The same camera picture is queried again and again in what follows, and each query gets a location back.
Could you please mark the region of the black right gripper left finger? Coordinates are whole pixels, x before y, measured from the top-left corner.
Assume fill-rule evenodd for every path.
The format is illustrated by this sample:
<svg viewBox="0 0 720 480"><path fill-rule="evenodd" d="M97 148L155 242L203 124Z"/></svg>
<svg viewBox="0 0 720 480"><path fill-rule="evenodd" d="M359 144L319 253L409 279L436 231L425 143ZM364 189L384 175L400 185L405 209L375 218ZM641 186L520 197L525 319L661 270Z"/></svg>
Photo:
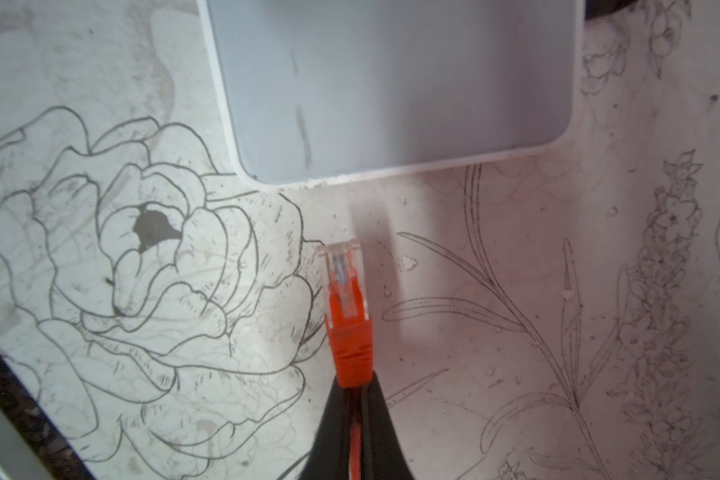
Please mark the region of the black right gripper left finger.
<svg viewBox="0 0 720 480"><path fill-rule="evenodd" d="M301 480L350 478L350 431L354 407L352 391L342 388L334 380L312 449L299 476Z"/></svg>

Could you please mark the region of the white network switch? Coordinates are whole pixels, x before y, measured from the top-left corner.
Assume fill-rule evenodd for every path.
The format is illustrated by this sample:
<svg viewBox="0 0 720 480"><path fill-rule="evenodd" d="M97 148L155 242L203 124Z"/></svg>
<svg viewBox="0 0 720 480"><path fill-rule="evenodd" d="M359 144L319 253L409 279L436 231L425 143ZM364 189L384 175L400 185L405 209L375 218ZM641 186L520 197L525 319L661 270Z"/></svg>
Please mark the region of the white network switch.
<svg viewBox="0 0 720 480"><path fill-rule="evenodd" d="M202 1L234 171L304 189L544 152L569 133L581 1Z"/></svg>

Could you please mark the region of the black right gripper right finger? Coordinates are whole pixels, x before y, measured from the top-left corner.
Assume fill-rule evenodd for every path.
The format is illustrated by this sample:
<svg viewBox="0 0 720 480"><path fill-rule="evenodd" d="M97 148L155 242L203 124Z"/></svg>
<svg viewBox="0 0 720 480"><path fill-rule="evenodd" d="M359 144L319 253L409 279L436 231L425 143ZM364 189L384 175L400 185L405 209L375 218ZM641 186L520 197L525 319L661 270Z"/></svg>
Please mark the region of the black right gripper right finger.
<svg viewBox="0 0 720 480"><path fill-rule="evenodd" d="M360 478L413 480L376 373L360 391Z"/></svg>

